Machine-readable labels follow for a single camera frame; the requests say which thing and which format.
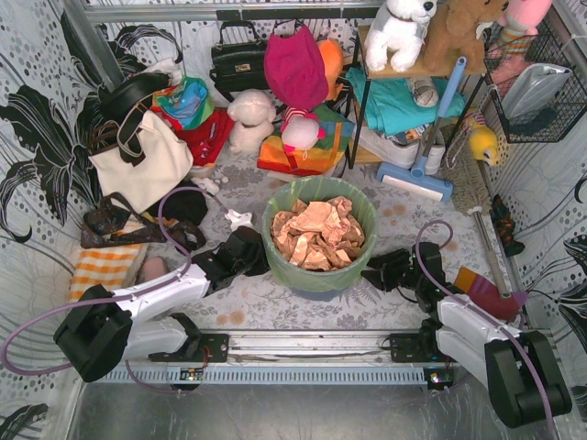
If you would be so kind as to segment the blue trash bin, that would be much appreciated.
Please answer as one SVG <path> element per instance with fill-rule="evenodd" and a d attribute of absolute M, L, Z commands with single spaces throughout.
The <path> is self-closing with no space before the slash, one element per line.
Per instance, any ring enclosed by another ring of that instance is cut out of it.
<path fill-rule="evenodd" d="M 304 275 L 291 287 L 292 292 L 304 299 L 328 302 L 338 297 L 360 279 L 360 275 L 341 275 L 327 277 L 325 272 Z"/>

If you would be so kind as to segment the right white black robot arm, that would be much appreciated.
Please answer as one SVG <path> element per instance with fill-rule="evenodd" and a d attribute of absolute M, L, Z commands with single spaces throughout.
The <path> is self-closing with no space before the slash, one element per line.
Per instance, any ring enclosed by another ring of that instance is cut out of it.
<path fill-rule="evenodd" d="M 439 245 L 421 242 L 374 257 L 361 275 L 381 291 L 413 291 L 428 315 L 415 333 L 389 334 L 385 341 L 393 361 L 456 361 L 486 388 L 494 411 L 510 428 L 571 411 L 548 339 L 491 320 L 446 280 Z"/>

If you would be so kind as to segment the green plastic trash bag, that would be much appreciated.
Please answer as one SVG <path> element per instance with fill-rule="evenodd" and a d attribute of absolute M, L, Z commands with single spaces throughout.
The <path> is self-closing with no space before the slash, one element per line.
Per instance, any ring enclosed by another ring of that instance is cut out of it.
<path fill-rule="evenodd" d="M 273 278 L 305 292 L 348 288 L 377 238 L 377 212 L 368 197 L 323 176 L 285 185 L 268 201 L 261 225 Z"/>

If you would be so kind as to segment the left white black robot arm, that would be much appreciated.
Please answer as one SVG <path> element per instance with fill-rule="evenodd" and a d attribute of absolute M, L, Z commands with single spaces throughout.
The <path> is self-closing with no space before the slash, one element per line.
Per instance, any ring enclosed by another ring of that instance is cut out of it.
<path fill-rule="evenodd" d="M 260 233 L 246 226 L 215 250 L 157 279 L 110 291 L 101 284 L 82 295 L 54 333 L 62 353 L 86 382 L 106 376 L 120 362 L 204 361 L 202 331 L 180 307 L 228 287 L 239 275 L 269 268 Z"/>

